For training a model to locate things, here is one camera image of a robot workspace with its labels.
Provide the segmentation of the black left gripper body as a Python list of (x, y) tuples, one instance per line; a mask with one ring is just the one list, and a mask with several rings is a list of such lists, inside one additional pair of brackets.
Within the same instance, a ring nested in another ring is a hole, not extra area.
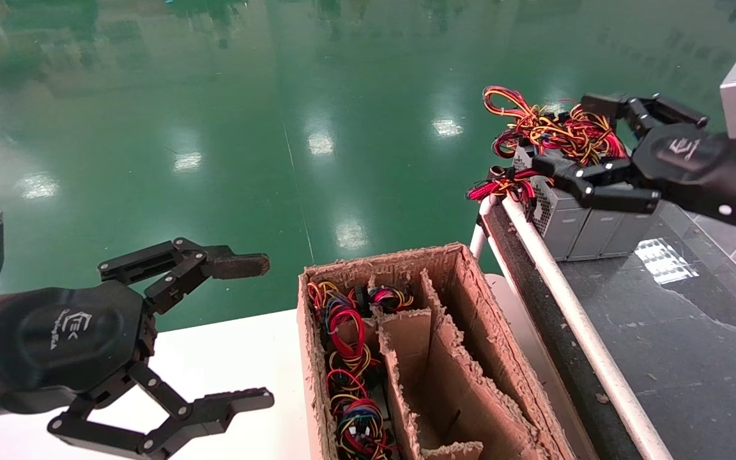
[(0, 295), (0, 413), (46, 413), (79, 396), (107, 404), (154, 341), (146, 301), (119, 282)]

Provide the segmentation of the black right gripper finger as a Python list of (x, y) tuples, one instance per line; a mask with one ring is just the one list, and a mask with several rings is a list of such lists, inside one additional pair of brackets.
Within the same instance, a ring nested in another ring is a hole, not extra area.
[(702, 129), (708, 123), (706, 114), (660, 94), (637, 97), (585, 93), (582, 96), (582, 110), (605, 116), (613, 128), (617, 121), (625, 121), (637, 139), (642, 139), (658, 125), (686, 123)]
[(641, 186), (641, 174), (630, 159), (581, 167), (572, 160), (536, 155), (532, 170), (551, 178), (554, 187), (571, 195), (582, 208), (652, 213), (662, 200), (660, 192)]

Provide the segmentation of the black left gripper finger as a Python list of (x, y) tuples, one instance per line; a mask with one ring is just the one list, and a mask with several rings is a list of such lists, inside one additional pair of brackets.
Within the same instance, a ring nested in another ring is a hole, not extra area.
[(251, 279), (269, 268), (264, 253), (236, 254), (228, 245), (203, 247), (177, 238), (106, 260), (98, 271), (102, 282), (125, 286), (156, 277), (144, 292), (145, 301), (149, 311), (165, 314), (208, 279)]
[(89, 421), (98, 399), (78, 396), (70, 407), (50, 421), (47, 430), (59, 440), (82, 449), (131, 459), (169, 459), (190, 441), (223, 434), (234, 416), (275, 404), (266, 388), (223, 392), (186, 402), (146, 363), (136, 363), (120, 375), (137, 385), (169, 416), (149, 433)]

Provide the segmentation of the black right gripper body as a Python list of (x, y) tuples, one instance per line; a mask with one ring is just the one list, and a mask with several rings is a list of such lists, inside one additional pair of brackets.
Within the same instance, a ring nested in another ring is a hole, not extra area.
[(652, 128), (633, 152), (643, 182), (681, 208), (736, 206), (736, 140), (687, 123)]

